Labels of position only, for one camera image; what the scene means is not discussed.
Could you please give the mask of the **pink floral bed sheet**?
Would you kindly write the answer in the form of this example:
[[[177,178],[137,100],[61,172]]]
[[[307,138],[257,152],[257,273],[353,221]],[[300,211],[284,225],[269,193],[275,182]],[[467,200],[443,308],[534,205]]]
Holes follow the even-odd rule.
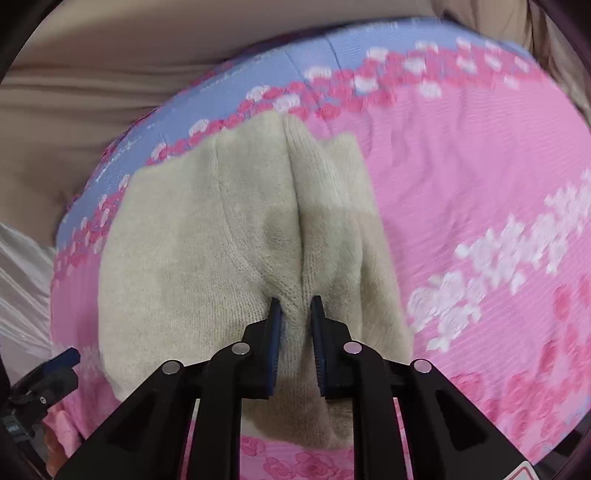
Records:
[[[590,408],[590,131],[524,50],[427,19],[233,60],[106,149],[58,230],[52,339],[80,362],[78,388],[47,416],[50,451],[71,458],[123,401],[98,346],[98,283],[131,177],[267,112],[318,139],[355,135],[413,337],[409,362],[430,361],[541,461]],[[314,449],[243,425],[244,479],[353,477],[353,434]]]

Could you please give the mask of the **cream knit sweater black hearts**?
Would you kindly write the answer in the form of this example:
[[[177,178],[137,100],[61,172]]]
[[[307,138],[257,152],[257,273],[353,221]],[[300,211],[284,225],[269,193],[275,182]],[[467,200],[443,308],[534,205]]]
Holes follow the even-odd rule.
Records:
[[[318,139],[267,112],[131,177],[102,250],[98,346],[115,397],[169,359],[193,364],[283,308],[276,392],[249,429],[314,449],[352,440],[352,407],[318,392],[311,299],[383,356],[408,362],[391,252],[358,140]]]

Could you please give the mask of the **white satin fabric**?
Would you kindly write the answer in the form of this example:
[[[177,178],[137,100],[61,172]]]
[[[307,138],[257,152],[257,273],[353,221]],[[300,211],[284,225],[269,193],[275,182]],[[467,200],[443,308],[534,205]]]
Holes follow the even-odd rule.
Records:
[[[50,282],[55,250],[3,225],[0,255],[1,357],[14,383],[52,357]]]

